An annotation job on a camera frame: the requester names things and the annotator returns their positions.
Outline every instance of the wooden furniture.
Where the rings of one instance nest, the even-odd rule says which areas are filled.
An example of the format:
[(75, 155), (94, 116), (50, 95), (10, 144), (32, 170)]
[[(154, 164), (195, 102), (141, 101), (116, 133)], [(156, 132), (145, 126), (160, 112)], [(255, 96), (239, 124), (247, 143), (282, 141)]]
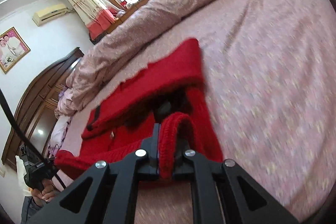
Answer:
[[(47, 155), (47, 144), (57, 121), (54, 110), (58, 94), (83, 55), (77, 47), (43, 70), (30, 83), (16, 108), (14, 117), (21, 130), (43, 155)], [(11, 129), (1, 159), (14, 170), (20, 145), (21, 140)]]

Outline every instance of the air conditioner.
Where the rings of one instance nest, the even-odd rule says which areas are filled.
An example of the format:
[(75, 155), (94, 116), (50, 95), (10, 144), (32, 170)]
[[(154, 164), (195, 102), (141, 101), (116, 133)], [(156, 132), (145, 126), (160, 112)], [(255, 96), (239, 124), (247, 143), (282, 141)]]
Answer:
[(70, 12), (72, 12), (72, 10), (68, 9), (64, 4), (57, 4), (34, 13), (33, 21), (36, 23), (37, 26), (41, 26), (44, 23), (49, 22), (50, 20), (53, 20)]

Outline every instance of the red knitted sweater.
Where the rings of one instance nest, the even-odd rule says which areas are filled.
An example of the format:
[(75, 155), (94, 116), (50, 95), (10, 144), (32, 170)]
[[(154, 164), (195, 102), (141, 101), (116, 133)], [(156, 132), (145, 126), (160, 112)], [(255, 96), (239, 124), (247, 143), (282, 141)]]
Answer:
[[(140, 148), (144, 138), (152, 135), (155, 119), (151, 111), (146, 111), (146, 102), (181, 88), (184, 88), (191, 108), (187, 113), (175, 112), (162, 122), (159, 132), (160, 176), (168, 178), (171, 175), (177, 134), (185, 135), (191, 148), (210, 160), (222, 161), (221, 148), (211, 127), (204, 98), (201, 62), (198, 41), (191, 38), (168, 57), (148, 64), (147, 69), (121, 83), (98, 108), (92, 110), (82, 134), (79, 156), (60, 150), (56, 155), (56, 166), (76, 179), (98, 160), (108, 163), (122, 160)], [(142, 119), (130, 123), (130, 119), (140, 112)]]

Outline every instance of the black metal bracket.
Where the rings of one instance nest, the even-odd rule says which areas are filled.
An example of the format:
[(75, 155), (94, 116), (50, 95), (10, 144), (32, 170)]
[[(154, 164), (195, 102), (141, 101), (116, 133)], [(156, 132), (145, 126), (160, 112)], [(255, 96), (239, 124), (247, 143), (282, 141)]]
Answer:
[(38, 189), (43, 191), (44, 186), (42, 184), (43, 179), (52, 179), (57, 175), (58, 169), (54, 165), (54, 158), (45, 159), (49, 166), (40, 161), (37, 155), (35, 155), (29, 147), (24, 143), (20, 146), (20, 159), (23, 160), (23, 164), (26, 169), (26, 175), (24, 176), (25, 183), (32, 189)]
[[(139, 182), (159, 179), (159, 130), (122, 161), (98, 161), (28, 223), (134, 223)], [(191, 183), (195, 224), (298, 224), (235, 161), (208, 160), (184, 140), (178, 147), (172, 178)]]

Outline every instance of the picture frame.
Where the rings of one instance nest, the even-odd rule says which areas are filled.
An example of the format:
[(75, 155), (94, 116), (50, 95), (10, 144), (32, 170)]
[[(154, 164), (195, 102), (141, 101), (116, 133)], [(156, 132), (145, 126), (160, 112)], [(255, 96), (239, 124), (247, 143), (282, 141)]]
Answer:
[(0, 67), (5, 74), (29, 52), (30, 48), (14, 27), (0, 35)]

